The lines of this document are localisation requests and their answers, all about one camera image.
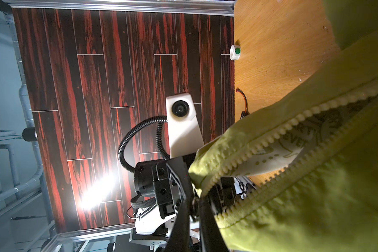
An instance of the screw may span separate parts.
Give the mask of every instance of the screw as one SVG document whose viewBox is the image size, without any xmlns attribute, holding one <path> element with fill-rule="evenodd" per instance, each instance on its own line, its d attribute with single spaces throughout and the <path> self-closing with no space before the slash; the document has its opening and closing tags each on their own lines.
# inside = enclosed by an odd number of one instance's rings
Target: screw
<svg viewBox="0 0 378 252">
<path fill-rule="evenodd" d="M 180 205 L 181 205 L 181 200 L 178 200 L 178 201 L 175 203 L 175 207 L 176 207 L 176 208 L 179 208 Z"/>
<path fill-rule="evenodd" d="M 164 173 L 165 173 L 165 170 L 163 168 L 158 170 L 158 175 L 162 176 L 164 175 Z"/>
</svg>

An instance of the wooden floor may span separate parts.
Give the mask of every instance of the wooden floor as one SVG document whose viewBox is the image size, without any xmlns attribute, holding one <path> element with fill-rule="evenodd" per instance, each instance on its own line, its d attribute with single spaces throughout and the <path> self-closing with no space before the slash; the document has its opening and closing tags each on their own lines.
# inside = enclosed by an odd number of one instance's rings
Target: wooden floor
<svg viewBox="0 0 378 252">
<path fill-rule="evenodd" d="M 125 216 L 133 174 L 116 149 L 138 122 L 166 115 L 165 97 L 192 95 L 205 142 L 234 122 L 232 17 L 13 13 L 58 232 L 133 222 Z M 155 131 L 152 125 L 130 142 L 128 163 L 160 159 Z M 87 205 L 87 196 L 108 187 Z"/>
<path fill-rule="evenodd" d="M 238 0 L 235 5 L 235 87 L 249 112 L 280 100 L 340 52 L 321 0 Z M 235 120 L 244 110 L 235 95 Z M 261 184 L 274 173 L 252 177 Z"/>
</svg>

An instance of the camera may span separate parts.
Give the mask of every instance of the camera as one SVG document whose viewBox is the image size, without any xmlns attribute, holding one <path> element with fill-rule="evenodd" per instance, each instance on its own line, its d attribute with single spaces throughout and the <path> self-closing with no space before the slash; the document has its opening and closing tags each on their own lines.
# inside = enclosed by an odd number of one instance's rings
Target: camera
<svg viewBox="0 0 378 252">
<path fill-rule="evenodd" d="M 189 104 L 186 101 L 176 101 L 172 105 L 172 113 L 177 117 L 184 117 L 189 111 Z"/>
</svg>

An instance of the black cylinder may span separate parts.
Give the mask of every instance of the black cylinder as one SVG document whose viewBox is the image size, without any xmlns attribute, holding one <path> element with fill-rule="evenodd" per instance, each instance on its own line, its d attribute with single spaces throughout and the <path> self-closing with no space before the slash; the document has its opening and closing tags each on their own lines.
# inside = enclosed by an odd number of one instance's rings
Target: black cylinder
<svg viewBox="0 0 378 252">
<path fill-rule="evenodd" d="M 154 194 L 153 173 L 151 162 L 139 163 L 135 169 L 135 190 L 142 196 L 151 196 Z"/>
<path fill-rule="evenodd" d="M 27 142 L 38 141 L 35 127 L 25 128 L 22 131 L 22 138 Z"/>
<path fill-rule="evenodd" d="M 172 113 L 177 117 L 184 117 L 189 112 L 189 104 L 186 101 L 176 101 L 172 105 Z"/>
<path fill-rule="evenodd" d="M 115 243 L 112 242 L 108 244 L 108 247 L 106 248 L 106 252 L 114 252 L 115 251 Z"/>
</svg>

